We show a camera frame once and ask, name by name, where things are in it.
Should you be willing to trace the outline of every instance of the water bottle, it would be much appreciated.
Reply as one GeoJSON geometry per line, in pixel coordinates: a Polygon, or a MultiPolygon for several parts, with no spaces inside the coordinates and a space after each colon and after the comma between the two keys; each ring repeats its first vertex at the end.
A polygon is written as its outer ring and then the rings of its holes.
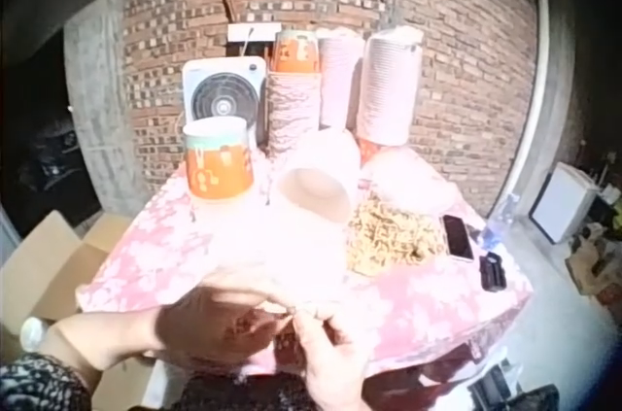
{"type": "Polygon", "coordinates": [[[477,237],[477,244],[484,251],[493,251],[512,226],[518,199],[518,195],[510,194],[502,205],[493,211],[486,226],[477,237]]]}

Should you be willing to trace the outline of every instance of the table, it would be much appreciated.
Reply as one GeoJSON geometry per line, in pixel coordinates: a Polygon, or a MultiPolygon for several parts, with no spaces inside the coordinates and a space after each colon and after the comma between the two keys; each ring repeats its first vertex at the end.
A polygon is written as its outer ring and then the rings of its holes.
{"type": "MultiPolygon", "coordinates": [[[[269,164],[261,154],[253,157],[253,163],[259,186],[265,191],[269,164]]],[[[476,228],[483,226],[457,187],[431,165],[416,154],[409,165],[416,171],[413,188],[453,196],[444,213],[476,228]]],[[[86,312],[122,312],[176,301],[214,268],[206,255],[210,239],[205,228],[192,222],[182,166],[136,217],[92,283],[78,290],[81,308],[86,312]]],[[[478,248],[473,250],[476,257],[483,256],[478,248]]],[[[478,263],[456,262],[450,257],[396,267],[373,280],[348,274],[347,287],[364,306],[374,336],[367,375],[431,362],[464,344],[474,359],[484,357],[532,293],[529,280],[507,250],[499,247],[497,253],[507,278],[507,290],[497,293],[481,289],[478,263]]],[[[250,358],[242,372],[296,370],[298,360],[293,334],[286,332],[273,347],[250,358]]]]}

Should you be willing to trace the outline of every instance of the human hand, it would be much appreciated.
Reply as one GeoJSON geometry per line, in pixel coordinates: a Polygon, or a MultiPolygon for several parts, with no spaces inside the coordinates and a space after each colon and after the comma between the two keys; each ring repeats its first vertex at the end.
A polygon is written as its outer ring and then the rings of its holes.
{"type": "Polygon", "coordinates": [[[305,311],[294,314],[294,329],[306,358],[305,382],[323,411],[363,411],[364,370],[369,351],[357,328],[338,311],[324,322],[305,311]]]}
{"type": "Polygon", "coordinates": [[[261,266],[219,268],[178,302],[158,308],[153,349],[240,363],[265,349],[291,319],[266,314],[267,319],[249,331],[236,331],[236,322],[265,301],[282,306],[284,312],[294,308],[294,301],[261,266]]]}

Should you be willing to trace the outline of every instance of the small fan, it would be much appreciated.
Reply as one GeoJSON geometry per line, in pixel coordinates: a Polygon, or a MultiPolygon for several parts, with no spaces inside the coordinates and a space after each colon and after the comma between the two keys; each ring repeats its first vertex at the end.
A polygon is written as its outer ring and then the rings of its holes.
{"type": "Polygon", "coordinates": [[[246,120],[251,147],[261,142],[261,92],[266,65],[259,56],[197,59],[183,69],[187,121],[235,116],[246,120]]]}

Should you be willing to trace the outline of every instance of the smartphone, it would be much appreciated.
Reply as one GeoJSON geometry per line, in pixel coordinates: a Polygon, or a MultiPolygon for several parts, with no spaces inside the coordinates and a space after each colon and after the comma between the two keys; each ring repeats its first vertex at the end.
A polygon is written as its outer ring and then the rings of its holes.
{"type": "Polygon", "coordinates": [[[473,262],[473,249],[463,220],[451,215],[445,215],[442,220],[447,234],[449,255],[459,261],[473,262]]]}

